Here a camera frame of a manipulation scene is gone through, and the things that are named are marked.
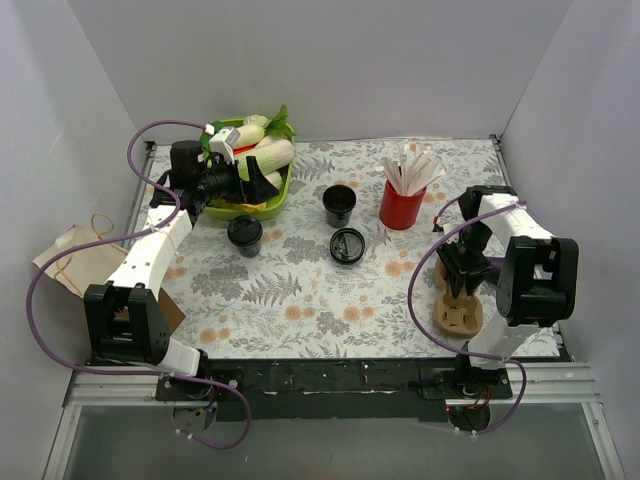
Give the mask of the brown paper takeout bag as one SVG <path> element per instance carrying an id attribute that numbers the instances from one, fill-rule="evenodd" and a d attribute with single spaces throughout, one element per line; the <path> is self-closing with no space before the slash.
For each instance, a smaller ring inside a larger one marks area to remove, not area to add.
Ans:
<path id="1" fill-rule="evenodd" d="M 51 257 L 64 250 L 107 238 L 114 228 L 115 224 L 109 216 L 94 213 L 89 227 L 71 227 L 32 263 L 41 268 Z M 46 269 L 46 275 L 82 299 L 89 285 L 104 284 L 127 254 L 128 251 L 117 244 L 82 250 L 56 260 Z"/>

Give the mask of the cardboard cup carrier tray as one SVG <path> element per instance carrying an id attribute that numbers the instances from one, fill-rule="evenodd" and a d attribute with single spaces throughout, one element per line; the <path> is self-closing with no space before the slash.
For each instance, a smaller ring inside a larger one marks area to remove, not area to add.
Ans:
<path id="1" fill-rule="evenodd" d="M 439 290 L 434 304 L 435 326 L 441 333 L 453 338 L 471 339 L 476 336 L 484 324 L 480 300 L 475 294 L 468 295 L 465 292 L 458 297 L 453 296 L 446 269 L 440 259 L 436 261 L 434 280 Z"/>

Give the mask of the large napa cabbage toy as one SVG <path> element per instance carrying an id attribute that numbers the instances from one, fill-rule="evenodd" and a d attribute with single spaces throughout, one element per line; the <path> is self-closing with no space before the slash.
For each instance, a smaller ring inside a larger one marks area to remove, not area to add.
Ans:
<path id="1" fill-rule="evenodd" d="M 263 174 L 270 174 L 290 164 L 294 155 L 294 145 L 289 140 L 281 139 L 240 153 L 235 156 L 235 159 L 239 162 L 241 176 L 245 178 L 248 176 L 247 159 L 249 157 L 256 159 Z"/>

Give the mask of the purple toy eggplant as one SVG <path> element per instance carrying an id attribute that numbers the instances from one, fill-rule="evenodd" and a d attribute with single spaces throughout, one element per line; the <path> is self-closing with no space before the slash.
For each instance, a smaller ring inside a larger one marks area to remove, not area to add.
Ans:
<path id="1" fill-rule="evenodd" d="M 505 259 L 501 257 L 488 257 L 488 260 L 491 264 L 491 269 L 487 277 L 487 282 L 496 286 L 504 267 Z"/>

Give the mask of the red straw holder cup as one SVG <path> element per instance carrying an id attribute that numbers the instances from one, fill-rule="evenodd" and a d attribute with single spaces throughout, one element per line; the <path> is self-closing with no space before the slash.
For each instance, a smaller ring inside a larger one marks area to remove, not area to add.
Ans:
<path id="1" fill-rule="evenodd" d="M 387 181 L 379 210 L 380 220 L 392 230 L 411 228 L 416 222 L 425 193 L 426 188 L 423 188 L 413 196 L 403 196 Z"/>

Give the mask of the white radish toy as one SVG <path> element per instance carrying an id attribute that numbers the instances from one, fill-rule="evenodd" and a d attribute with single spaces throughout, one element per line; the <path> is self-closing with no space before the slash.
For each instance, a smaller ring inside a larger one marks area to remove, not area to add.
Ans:
<path id="1" fill-rule="evenodd" d="M 259 143 L 265 136 L 265 130 L 257 124 L 246 124 L 236 128 L 239 136 L 233 149 L 238 150 Z"/>

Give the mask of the floral table mat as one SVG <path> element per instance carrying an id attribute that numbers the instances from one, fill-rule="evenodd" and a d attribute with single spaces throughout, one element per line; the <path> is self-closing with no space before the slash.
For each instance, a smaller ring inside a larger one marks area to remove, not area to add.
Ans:
<path id="1" fill-rule="evenodd" d="M 500 184 L 488 140 L 436 140 L 445 174 L 427 190 L 416 223 L 393 231 L 379 218 L 385 178 L 379 161 L 395 140 L 300 142 L 282 211 L 263 222 L 262 248 L 241 256 L 227 224 L 202 215 L 164 276 L 185 314 L 175 338 L 213 358 L 445 357 L 450 341 L 435 329 L 436 240 L 432 219 L 460 223 L 455 196 Z M 357 196 L 350 226 L 363 257 L 341 265 L 330 255 L 324 191 L 347 185 Z"/>

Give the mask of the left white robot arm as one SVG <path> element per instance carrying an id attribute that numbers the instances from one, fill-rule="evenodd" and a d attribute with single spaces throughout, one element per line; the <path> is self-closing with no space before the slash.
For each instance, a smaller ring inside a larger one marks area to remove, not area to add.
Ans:
<path id="1" fill-rule="evenodd" d="M 194 140 L 178 141 L 170 159 L 170 169 L 155 182 L 140 238 L 104 283 L 88 286 L 84 308 L 94 356 L 179 375 L 180 390 L 200 400 L 211 392 L 213 377 L 200 367 L 198 349 L 172 337 L 159 300 L 164 276 L 212 201 L 262 204 L 279 190 L 255 152 L 234 158 L 224 141 L 209 151 Z"/>

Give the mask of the green vegetable tray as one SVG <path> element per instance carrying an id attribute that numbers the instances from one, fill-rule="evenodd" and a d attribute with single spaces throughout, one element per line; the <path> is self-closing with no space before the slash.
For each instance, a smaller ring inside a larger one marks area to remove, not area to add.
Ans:
<path id="1" fill-rule="evenodd" d="M 205 130 L 209 129 L 211 124 L 207 124 L 203 130 L 203 133 L 205 132 Z M 224 162 L 222 157 L 220 155 L 214 155 L 211 153 L 211 151 L 206 151 L 203 149 L 203 154 L 204 154 L 204 160 L 205 160 L 205 167 L 206 167 L 206 173 L 207 170 L 214 164 L 214 163 L 222 163 Z M 218 199 L 218 200 L 213 200 L 213 201 L 209 201 L 205 211 L 213 218 L 216 219 L 227 219 L 230 220 L 240 214 L 243 213 L 248 213 L 252 216 L 254 216 L 255 218 L 259 219 L 259 220 L 265 220 L 265 219 L 269 219 L 274 217 L 275 215 L 277 215 L 284 203 L 284 199 L 286 198 L 286 194 L 288 192 L 288 187 L 289 187 L 289 182 L 290 182 L 290 177 L 292 174 L 292 170 L 293 170 L 293 160 L 290 164 L 278 169 L 278 171 L 281 173 L 282 178 L 284 180 L 284 184 L 282 187 L 281 192 L 279 192 L 279 195 L 270 199 L 269 201 L 262 203 L 262 204 L 257 204 L 257 205 L 251 205 L 251 204 L 232 204 L 232 203 L 228 203 L 222 199 Z M 248 180 L 249 177 L 245 177 L 243 178 L 240 174 L 240 177 L 243 180 Z"/>

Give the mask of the black coffee cup lid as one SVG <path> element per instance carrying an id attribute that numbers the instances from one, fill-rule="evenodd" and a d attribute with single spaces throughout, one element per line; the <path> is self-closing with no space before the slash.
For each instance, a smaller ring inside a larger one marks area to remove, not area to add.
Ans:
<path id="1" fill-rule="evenodd" d="M 330 239 L 330 254 L 340 264 L 351 265 L 358 262 L 365 249 L 364 236 L 354 228 L 341 228 Z"/>

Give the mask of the green bok choy toy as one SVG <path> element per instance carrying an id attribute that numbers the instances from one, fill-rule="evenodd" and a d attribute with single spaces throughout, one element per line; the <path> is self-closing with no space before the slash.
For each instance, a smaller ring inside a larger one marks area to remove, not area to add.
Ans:
<path id="1" fill-rule="evenodd" d="M 200 136 L 200 143 L 204 150 L 210 151 L 209 140 L 214 133 L 219 131 L 224 126 L 239 127 L 246 124 L 257 124 L 264 128 L 265 136 L 257 143 L 257 145 L 266 145 L 267 141 L 276 141 L 279 139 L 287 139 L 291 143 L 294 142 L 295 131 L 288 122 L 288 108 L 286 105 L 282 105 L 278 113 L 273 117 L 266 117 L 260 114 L 253 114 L 244 118 L 232 118 L 226 120 L 214 121 L 210 128 Z"/>

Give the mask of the black coffee cups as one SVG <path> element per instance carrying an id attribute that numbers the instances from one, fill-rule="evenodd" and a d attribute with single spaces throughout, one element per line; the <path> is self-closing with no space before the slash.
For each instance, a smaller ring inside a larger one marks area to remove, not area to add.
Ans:
<path id="1" fill-rule="evenodd" d="M 356 205 L 355 191 L 347 185 L 333 185 L 324 191 L 322 201 L 327 223 L 337 229 L 346 227 Z"/>

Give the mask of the white wrapped straws bundle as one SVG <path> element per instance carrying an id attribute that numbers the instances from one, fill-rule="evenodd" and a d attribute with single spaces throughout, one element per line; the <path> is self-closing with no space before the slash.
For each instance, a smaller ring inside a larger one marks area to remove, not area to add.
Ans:
<path id="1" fill-rule="evenodd" d="M 401 196 L 414 196 L 439 180 L 444 174 L 430 142 L 404 142 L 397 145 L 394 158 L 383 158 L 377 170 Z"/>

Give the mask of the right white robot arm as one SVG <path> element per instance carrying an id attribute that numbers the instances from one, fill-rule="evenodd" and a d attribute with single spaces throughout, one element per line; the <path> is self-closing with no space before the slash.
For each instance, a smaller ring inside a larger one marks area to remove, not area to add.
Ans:
<path id="1" fill-rule="evenodd" d="M 510 187 L 469 187 L 458 205 L 465 225 L 437 250 L 434 322 L 465 341 L 441 376 L 445 389 L 471 398 L 506 384 L 506 360 L 572 315 L 579 247 L 542 228 Z"/>

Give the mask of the orange carrot toy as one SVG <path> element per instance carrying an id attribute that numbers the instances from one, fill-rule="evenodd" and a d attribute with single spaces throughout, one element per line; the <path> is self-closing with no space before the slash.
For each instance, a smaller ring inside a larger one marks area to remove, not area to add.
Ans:
<path id="1" fill-rule="evenodd" d="M 240 153 L 244 153 L 244 152 L 250 151 L 250 150 L 254 149 L 256 145 L 257 144 L 234 149 L 234 154 L 240 154 Z"/>

